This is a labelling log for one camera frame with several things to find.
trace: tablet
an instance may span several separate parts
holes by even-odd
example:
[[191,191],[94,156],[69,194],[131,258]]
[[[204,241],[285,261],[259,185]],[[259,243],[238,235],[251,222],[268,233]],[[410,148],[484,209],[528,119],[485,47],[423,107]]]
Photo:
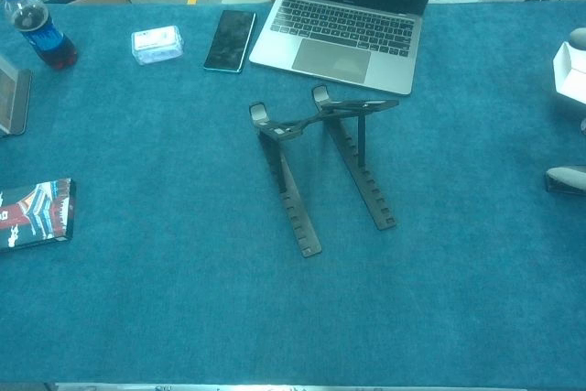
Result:
[[0,136],[20,135],[27,124],[31,72],[0,55]]

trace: laptop keyboard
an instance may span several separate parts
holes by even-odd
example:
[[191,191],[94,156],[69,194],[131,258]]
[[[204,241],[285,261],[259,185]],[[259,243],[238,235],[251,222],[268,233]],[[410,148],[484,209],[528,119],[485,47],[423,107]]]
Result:
[[283,0],[271,30],[407,57],[413,25],[413,20],[404,18]]

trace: tablet stand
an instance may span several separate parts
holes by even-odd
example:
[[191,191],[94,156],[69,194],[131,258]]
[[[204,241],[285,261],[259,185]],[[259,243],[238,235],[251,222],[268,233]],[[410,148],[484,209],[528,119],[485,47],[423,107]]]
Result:
[[[382,112],[398,105],[397,100],[389,101],[333,101],[325,86],[313,89],[313,101],[318,112],[310,118],[300,121],[277,123],[271,121],[264,103],[252,103],[249,106],[253,125],[258,130],[259,141],[263,147],[266,161],[277,180],[281,201],[293,227],[298,245],[303,256],[321,252],[318,236],[313,229],[297,184],[291,174],[281,143],[303,134],[303,129],[310,124],[323,122],[338,147],[340,154],[353,176],[368,211],[379,230],[395,226],[395,218],[378,189],[372,173],[365,165],[366,116],[373,112]],[[353,142],[342,124],[343,118],[358,118],[358,143]]]

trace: white box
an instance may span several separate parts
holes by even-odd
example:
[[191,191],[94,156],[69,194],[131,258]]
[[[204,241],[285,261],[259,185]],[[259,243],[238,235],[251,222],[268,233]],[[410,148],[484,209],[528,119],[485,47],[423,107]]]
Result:
[[586,103],[586,50],[564,41],[553,60],[553,71],[558,93]]
[[131,40],[132,55],[138,64],[174,59],[183,54],[183,39],[175,26],[133,32]]

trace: stand leg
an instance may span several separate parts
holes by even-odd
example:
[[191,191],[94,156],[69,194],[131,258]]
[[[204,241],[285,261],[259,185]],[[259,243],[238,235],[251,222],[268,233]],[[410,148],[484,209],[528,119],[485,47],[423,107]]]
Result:
[[[251,104],[249,111],[256,127],[270,122],[263,103]],[[311,224],[305,205],[301,200],[297,184],[293,179],[281,145],[262,131],[259,133],[258,138],[263,147],[266,162],[277,180],[278,192],[293,227],[301,253],[305,257],[320,253],[320,240],[315,234],[313,224]]]
[[358,167],[364,167],[366,155],[366,116],[358,116]]
[[[314,89],[313,99],[320,111],[322,104],[331,102],[325,87]],[[379,190],[371,172],[366,169],[366,165],[364,164],[365,122],[361,122],[359,117],[359,146],[360,144],[363,144],[359,149],[356,148],[352,137],[347,134],[340,119],[327,120],[324,121],[324,124],[336,144],[336,147],[340,151],[340,154],[346,163],[346,167],[350,170],[354,182],[356,183],[360,194],[363,196],[364,203],[366,203],[366,207],[373,217],[376,227],[380,230],[384,230],[395,226],[396,221],[393,217],[393,213],[391,213],[390,208],[386,205],[382,191]],[[360,165],[361,151],[363,155],[362,165]]]

